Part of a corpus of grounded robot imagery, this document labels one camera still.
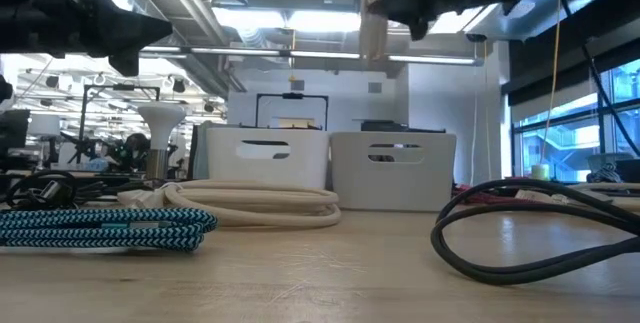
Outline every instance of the storage bin handle cutout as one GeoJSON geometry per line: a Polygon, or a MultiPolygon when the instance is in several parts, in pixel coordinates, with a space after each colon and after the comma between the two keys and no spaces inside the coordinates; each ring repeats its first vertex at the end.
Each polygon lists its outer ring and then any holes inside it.
{"type": "Polygon", "coordinates": [[[244,159],[287,159],[291,146],[283,141],[243,140],[236,146],[236,155],[244,159]]]}
{"type": "Polygon", "coordinates": [[[369,160],[375,163],[413,163],[424,160],[424,149],[417,144],[372,144],[367,149],[369,160]]]}

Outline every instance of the black frame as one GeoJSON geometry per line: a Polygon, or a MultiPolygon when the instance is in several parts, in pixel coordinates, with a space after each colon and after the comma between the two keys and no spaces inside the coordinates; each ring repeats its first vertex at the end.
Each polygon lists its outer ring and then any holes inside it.
{"type": "MultiPolygon", "coordinates": [[[[613,90],[612,90],[612,85],[609,86],[609,94],[613,95],[613,90]]],[[[640,108],[640,98],[636,98],[636,99],[631,99],[625,102],[621,102],[621,103],[615,103],[613,104],[613,109],[616,110],[616,112],[624,112],[627,110],[631,110],[631,109],[636,109],[636,108],[640,108]]],[[[584,112],[578,112],[578,113],[574,113],[574,114],[569,114],[567,116],[564,117],[559,117],[559,118],[553,118],[549,121],[549,127],[554,127],[554,126],[558,126],[561,124],[566,124],[566,123],[571,123],[571,122],[576,122],[576,121],[580,121],[580,120],[584,120],[584,119],[589,119],[589,118],[597,118],[598,119],[598,125],[599,125],[599,137],[600,137],[600,153],[604,154],[606,153],[606,146],[605,146],[605,141],[606,141],[606,137],[605,137],[605,116],[606,115],[610,115],[611,114],[611,108],[608,107],[604,107],[602,105],[602,98],[600,97],[600,95],[598,95],[598,108],[596,108],[595,110],[590,109],[590,110],[586,110],[584,112]]],[[[515,140],[516,140],[516,135],[518,134],[522,134],[525,132],[530,132],[530,131],[534,131],[534,130],[538,130],[538,129],[542,129],[542,128],[546,128],[547,126],[547,122],[546,121],[542,121],[542,122],[538,122],[538,123],[533,123],[533,124],[529,124],[526,126],[522,126],[522,127],[516,127],[515,126],[515,122],[512,122],[511,124],[511,160],[512,160],[512,172],[515,175],[516,174],[516,151],[515,151],[515,140]]]]}
{"type": "MultiPolygon", "coordinates": [[[[137,87],[134,85],[127,84],[107,84],[107,85],[97,85],[97,84],[88,84],[84,86],[84,93],[82,94],[82,111],[80,114],[80,132],[78,132],[78,139],[82,142],[84,139],[84,122],[87,118],[87,105],[91,102],[89,100],[89,91],[91,89],[105,90],[105,89],[113,89],[114,91],[133,91],[136,89],[139,90],[152,90],[156,92],[156,102],[160,101],[160,88],[159,87],[137,87]]],[[[130,99],[122,99],[122,101],[127,102],[130,99]]],[[[82,159],[82,155],[78,154],[76,158],[76,164],[80,164],[80,160],[82,159]]]]}
{"type": "Polygon", "coordinates": [[[305,99],[305,98],[319,98],[324,99],[325,109],[324,109],[324,130],[328,130],[329,125],[329,96],[322,95],[305,95],[298,93],[283,93],[283,94],[274,94],[274,93],[258,93],[256,95],[256,121],[255,125],[258,128],[258,121],[260,118],[260,99],[262,97],[280,97],[282,99],[305,99]]]}

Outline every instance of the window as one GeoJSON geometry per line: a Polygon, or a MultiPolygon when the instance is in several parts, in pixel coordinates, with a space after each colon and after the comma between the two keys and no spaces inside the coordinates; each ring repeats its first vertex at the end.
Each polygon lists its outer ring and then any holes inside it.
{"type": "MultiPolygon", "coordinates": [[[[612,97],[613,108],[636,145],[640,145],[639,75],[640,59],[602,73],[603,85],[612,97]]],[[[551,110],[551,126],[544,149],[549,111],[514,123],[516,175],[530,176],[531,168],[542,163],[549,165],[552,178],[562,182],[583,182],[591,173],[591,168],[598,169],[599,166],[595,164],[597,157],[590,159],[591,156],[625,153],[629,159],[635,157],[608,109],[599,105],[598,93],[590,90],[577,92],[577,95],[568,96],[583,96],[551,110]]],[[[544,108],[539,106],[545,104],[544,101],[531,100],[527,109],[539,112],[542,109],[538,108],[544,108]]]]}
{"type": "MultiPolygon", "coordinates": [[[[620,120],[624,125],[627,133],[631,136],[631,139],[636,144],[640,145],[640,109],[631,109],[624,112],[619,112],[620,120]]],[[[630,153],[633,156],[633,150],[629,146],[629,143],[624,138],[620,129],[616,127],[615,131],[615,152],[616,153],[630,153]]]]}
{"type": "MultiPolygon", "coordinates": [[[[545,128],[519,134],[521,167],[525,176],[540,164],[545,128]]],[[[600,134],[596,118],[549,128],[542,164],[548,164],[552,178],[562,182],[584,182],[591,173],[587,158],[600,153],[600,134]]]]}
{"type": "MultiPolygon", "coordinates": [[[[555,107],[551,110],[551,119],[566,117],[575,113],[586,112],[595,110],[598,108],[598,93],[592,93],[588,96],[574,100],[573,102],[555,107]]],[[[535,124],[540,122],[546,122],[548,111],[536,114],[532,117],[526,118],[519,123],[519,127],[527,126],[529,124],[535,124]]]]}
{"type": "Polygon", "coordinates": [[[638,87],[640,59],[614,68],[610,73],[613,82],[614,103],[622,103],[640,98],[640,88],[638,87]]]}

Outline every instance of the yellow cable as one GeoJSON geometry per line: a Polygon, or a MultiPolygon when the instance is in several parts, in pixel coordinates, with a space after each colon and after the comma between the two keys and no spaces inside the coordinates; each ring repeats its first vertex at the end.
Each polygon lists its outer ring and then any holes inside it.
{"type": "Polygon", "coordinates": [[[553,56],[553,83],[551,85],[551,102],[549,103],[549,114],[547,116],[547,126],[544,129],[544,140],[542,141],[542,150],[540,152],[540,164],[544,159],[544,151],[547,146],[547,134],[549,133],[549,125],[551,124],[551,110],[553,109],[553,99],[556,93],[556,83],[558,82],[558,53],[560,48],[560,12],[562,11],[562,1],[558,0],[558,15],[556,23],[556,46],[553,56]]]}
{"type": "Polygon", "coordinates": [[[493,174],[491,173],[491,134],[489,130],[489,68],[487,67],[487,59],[489,58],[489,50],[487,49],[487,41],[484,41],[484,94],[485,94],[485,104],[484,104],[484,120],[487,126],[487,168],[489,168],[489,180],[493,180],[493,174]]]}

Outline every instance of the table surface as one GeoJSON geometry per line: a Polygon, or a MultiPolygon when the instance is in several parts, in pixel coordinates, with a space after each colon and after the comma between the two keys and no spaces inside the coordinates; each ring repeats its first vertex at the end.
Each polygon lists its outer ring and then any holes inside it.
{"type": "MultiPolygon", "coordinates": [[[[2,253],[9,322],[632,322],[640,260],[625,255],[544,282],[492,287],[431,249],[431,214],[345,212],[317,230],[234,229],[194,254],[2,253]]],[[[477,263],[516,264],[626,233],[553,214],[470,218],[446,231],[477,263]]]]}

